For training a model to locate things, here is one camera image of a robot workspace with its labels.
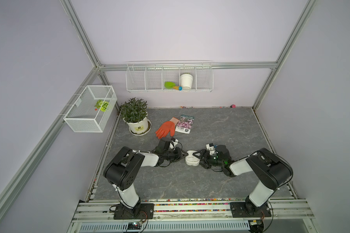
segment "white flower pot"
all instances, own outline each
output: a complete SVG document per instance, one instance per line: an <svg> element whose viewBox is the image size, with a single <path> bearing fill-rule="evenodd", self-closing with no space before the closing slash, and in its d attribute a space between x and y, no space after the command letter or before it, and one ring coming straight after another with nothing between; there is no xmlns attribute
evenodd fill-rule
<svg viewBox="0 0 350 233"><path fill-rule="evenodd" d="M148 118L145 117L142 121L127 124L131 132L137 134L144 133L148 129Z"/></svg>
<svg viewBox="0 0 350 233"><path fill-rule="evenodd" d="M182 91L187 91L192 89L193 76L185 73L180 76L180 86L182 87Z"/></svg>
<svg viewBox="0 0 350 233"><path fill-rule="evenodd" d="M133 132L131 131L131 129L129 130L129 132L130 132L132 135L135 135L135 136L144 136L145 134L149 133L150 128L151 128L151 122L150 122L149 119L148 119L148 125L149 125L149 129L147 129L146 132L144 131L145 133L140 133L140 134L133 133Z"/></svg>

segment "hanging wire shelf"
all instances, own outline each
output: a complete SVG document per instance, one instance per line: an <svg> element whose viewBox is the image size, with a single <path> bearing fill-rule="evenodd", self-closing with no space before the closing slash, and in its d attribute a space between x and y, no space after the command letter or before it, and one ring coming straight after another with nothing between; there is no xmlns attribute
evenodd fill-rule
<svg viewBox="0 0 350 233"><path fill-rule="evenodd" d="M211 63L200 64L137 64L129 65L126 71L126 85L129 92L178 91L166 89L165 82L180 86L182 74L193 76L190 92L212 91L214 76Z"/></svg>

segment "green toy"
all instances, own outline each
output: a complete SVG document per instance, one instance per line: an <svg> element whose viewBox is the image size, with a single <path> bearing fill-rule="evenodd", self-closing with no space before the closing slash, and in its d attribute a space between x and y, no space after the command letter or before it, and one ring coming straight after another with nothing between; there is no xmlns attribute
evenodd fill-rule
<svg viewBox="0 0 350 233"><path fill-rule="evenodd" d="M98 100L95 107L100 109L101 111L106 111L108 105L109 105L109 102L103 101L103 100Z"/></svg>
<svg viewBox="0 0 350 233"><path fill-rule="evenodd" d="M176 89L181 91L182 87L181 86L176 86L176 84L174 82L164 82L164 86L167 89Z"/></svg>

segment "ventilation grille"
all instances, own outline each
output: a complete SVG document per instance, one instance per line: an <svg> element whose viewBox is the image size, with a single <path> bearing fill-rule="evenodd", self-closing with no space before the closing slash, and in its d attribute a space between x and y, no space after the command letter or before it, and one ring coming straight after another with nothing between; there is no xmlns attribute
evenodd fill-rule
<svg viewBox="0 0 350 233"><path fill-rule="evenodd" d="M83 223L80 231L81 233L87 232L137 232L138 230L127 230L128 222L118 223ZM247 220L233 220L233 221L167 221L156 222L149 220L148 226L145 231L223 231L223 230L250 230Z"/></svg>

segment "white plastic container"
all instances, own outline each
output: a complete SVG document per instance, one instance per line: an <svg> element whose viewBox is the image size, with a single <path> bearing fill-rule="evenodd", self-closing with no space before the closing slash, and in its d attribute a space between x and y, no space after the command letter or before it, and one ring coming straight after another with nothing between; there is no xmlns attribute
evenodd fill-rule
<svg viewBox="0 0 350 233"><path fill-rule="evenodd" d="M131 132L133 133L143 133L145 130L148 129L148 118L145 117L142 121L136 122L136 123L127 123L128 127L130 128Z"/></svg>
<svg viewBox="0 0 350 233"><path fill-rule="evenodd" d="M185 163L189 166L197 166L200 164L200 159L193 156L193 153L197 151L187 151L188 155L185 158Z"/></svg>
<svg viewBox="0 0 350 233"><path fill-rule="evenodd" d="M193 76L185 73L180 76L180 86L183 88L182 91L187 91L192 89Z"/></svg>

